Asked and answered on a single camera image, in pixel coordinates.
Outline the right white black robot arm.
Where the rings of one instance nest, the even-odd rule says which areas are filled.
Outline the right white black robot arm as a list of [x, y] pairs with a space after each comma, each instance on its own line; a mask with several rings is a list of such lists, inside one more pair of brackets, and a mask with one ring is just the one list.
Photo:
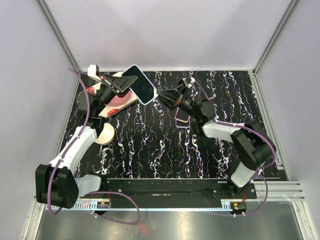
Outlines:
[[220, 139], [234, 145], [239, 164], [221, 190], [232, 198], [239, 198], [260, 170], [275, 163], [277, 148], [258, 121], [219, 121], [214, 103], [208, 98], [201, 102], [193, 101], [187, 93], [188, 89], [188, 85], [180, 84], [177, 88], [158, 90], [157, 95], [170, 110], [178, 107], [194, 118], [192, 127], [198, 135]]

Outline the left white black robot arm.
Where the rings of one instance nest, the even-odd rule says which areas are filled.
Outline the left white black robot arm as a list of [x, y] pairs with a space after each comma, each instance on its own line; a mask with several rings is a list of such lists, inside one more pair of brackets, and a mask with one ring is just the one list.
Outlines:
[[108, 145], [115, 137], [115, 129], [100, 115], [115, 97], [124, 97], [137, 76], [95, 76], [100, 82], [97, 92], [84, 88], [76, 97], [78, 126], [61, 152], [48, 164], [35, 170], [36, 200], [48, 207], [71, 209], [78, 198], [92, 193], [103, 198], [108, 186], [97, 174], [76, 178], [76, 168], [92, 144]]

